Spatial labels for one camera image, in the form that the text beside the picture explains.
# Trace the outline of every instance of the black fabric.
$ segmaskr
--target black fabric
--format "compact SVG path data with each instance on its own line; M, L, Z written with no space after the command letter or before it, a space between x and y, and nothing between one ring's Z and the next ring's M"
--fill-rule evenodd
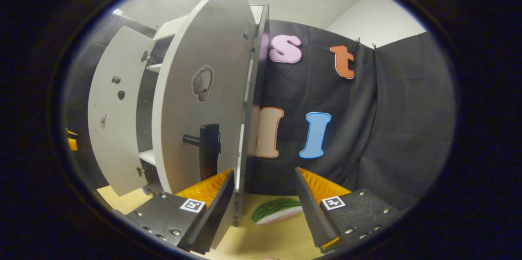
M456 100L445 57L429 33L375 52L378 110L368 148L352 178L403 209L438 176L455 128Z
M130 27L149 37L155 33L154 29L129 18L112 13L107 14L97 22L90 37L86 38L82 47L77 51L63 94L67 129L77 134L74 138L78 143L78 151L73 151L75 157L73 163L89 187L93 189L108 186L108 182L96 162L89 138L87 122L89 91L97 64L105 48L122 26Z
M343 182L354 172L369 139L376 110L377 80L372 50L351 39L322 29L270 20L270 38L295 35L303 53L297 63L268 59L262 107L281 108L276 158L255 158L252 193L295 195L293 169L302 167L334 182ZM334 68L330 47L344 45L354 55L347 80ZM312 111L332 115L319 158L299 157L306 144Z

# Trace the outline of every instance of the open cabinet door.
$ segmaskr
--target open cabinet door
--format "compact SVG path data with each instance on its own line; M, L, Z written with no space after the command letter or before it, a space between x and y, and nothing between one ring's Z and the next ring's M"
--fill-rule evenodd
M219 124L217 172L236 169L256 24L248 0L202 0L170 44L153 101L153 152L163 189L201 181L199 148L183 142Z
M145 70L145 51L155 41L123 26L103 52L89 91L87 120L93 152L117 195L147 184L141 173L136 137L138 91Z

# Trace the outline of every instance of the blue letter i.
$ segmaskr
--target blue letter i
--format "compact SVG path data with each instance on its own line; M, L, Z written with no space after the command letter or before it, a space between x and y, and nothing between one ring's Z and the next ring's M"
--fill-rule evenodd
M310 124L308 128L308 138L304 150L299 152L299 157L310 159L324 155L322 149L325 137L326 125L332 120L328 113L310 112L306 114L306 121Z

